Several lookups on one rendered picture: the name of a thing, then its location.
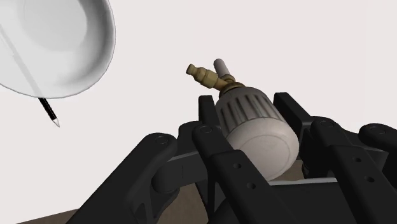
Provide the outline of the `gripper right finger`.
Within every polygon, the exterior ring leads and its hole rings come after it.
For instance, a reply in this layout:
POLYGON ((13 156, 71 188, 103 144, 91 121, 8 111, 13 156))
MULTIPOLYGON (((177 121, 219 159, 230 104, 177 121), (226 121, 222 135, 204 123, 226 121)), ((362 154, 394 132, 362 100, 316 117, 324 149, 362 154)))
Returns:
POLYGON ((357 224, 397 224, 397 191, 371 156, 330 118, 310 116, 288 93, 274 105, 299 138, 305 177, 332 172, 357 224))

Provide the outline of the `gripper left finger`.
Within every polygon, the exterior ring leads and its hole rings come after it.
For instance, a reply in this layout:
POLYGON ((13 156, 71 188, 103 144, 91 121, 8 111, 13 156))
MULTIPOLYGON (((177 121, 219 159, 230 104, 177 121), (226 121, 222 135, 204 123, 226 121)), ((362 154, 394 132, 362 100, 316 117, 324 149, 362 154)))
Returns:
POLYGON ((67 224, 157 224, 182 186, 196 184, 208 224, 298 224, 246 154, 220 131, 210 95, 178 137, 147 135, 67 224))

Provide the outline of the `white canister with brass fitting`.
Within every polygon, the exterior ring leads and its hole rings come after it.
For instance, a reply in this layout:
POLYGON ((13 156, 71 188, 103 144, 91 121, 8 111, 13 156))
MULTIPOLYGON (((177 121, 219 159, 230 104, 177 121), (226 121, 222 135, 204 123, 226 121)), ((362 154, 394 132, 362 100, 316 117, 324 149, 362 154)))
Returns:
POLYGON ((236 81, 222 59, 214 61, 214 68, 190 64, 186 74, 219 90, 215 107, 225 138, 247 155, 266 180, 278 178, 297 159, 298 137, 265 93, 236 81))

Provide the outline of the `black pen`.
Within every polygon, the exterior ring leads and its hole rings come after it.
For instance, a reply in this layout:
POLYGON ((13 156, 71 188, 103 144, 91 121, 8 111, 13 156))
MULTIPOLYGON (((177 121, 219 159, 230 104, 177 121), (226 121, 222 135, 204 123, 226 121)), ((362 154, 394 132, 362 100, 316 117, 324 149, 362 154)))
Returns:
POLYGON ((51 121, 57 126, 60 127, 59 120, 57 118, 57 115, 53 112, 53 109, 49 105, 48 101, 44 98, 39 98, 38 99, 41 105, 43 106, 44 110, 46 111, 47 115, 50 117, 51 121))

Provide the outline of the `white bowl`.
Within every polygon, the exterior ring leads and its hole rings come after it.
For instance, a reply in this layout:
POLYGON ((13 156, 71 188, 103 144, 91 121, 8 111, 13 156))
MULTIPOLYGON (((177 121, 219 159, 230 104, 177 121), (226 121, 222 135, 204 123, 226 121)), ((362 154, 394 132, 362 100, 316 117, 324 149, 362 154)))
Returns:
POLYGON ((0 86, 60 99, 95 85, 116 45, 109 0, 0 0, 0 86))

